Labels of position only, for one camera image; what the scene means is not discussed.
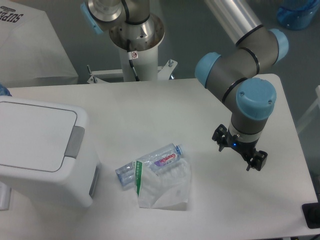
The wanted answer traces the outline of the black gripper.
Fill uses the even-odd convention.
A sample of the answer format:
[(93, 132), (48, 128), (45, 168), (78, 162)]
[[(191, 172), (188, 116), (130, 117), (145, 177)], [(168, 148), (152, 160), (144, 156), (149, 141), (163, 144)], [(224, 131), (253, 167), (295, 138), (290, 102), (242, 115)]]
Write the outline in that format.
[(247, 162), (246, 171), (250, 169), (261, 171), (266, 164), (267, 153), (262, 150), (256, 151), (258, 139), (252, 142), (244, 142), (237, 135), (232, 135), (228, 132), (223, 124), (220, 124), (215, 129), (212, 140), (219, 146), (219, 152), (228, 147), (239, 153)]

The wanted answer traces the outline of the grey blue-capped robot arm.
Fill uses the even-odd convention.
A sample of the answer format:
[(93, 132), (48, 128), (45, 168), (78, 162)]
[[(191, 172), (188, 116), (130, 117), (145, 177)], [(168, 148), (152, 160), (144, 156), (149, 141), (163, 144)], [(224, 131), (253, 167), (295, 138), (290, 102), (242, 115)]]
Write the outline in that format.
[[(231, 111), (229, 126), (219, 125), (212, 139), (220, 150), (233, 149), (249, 169), (260, 171), (268, 155), (257, 150), (256, 144), (274, 110), (277, 93), (258, 74), (287, 54), (288, 39), (278, 29), (266, 29), (244, 0), (208, 0), (206, 4), (236, 46), (227, 57), (206, 54), (195, 67), (198, 81)], [(157, 57), (142, 57), (164, 38), (163, 23), (151, 13), (148, 0), (86, 0), (80, 9), (95, 33), (108, 32), (122, 50), (125, 81), (159, 78)]]

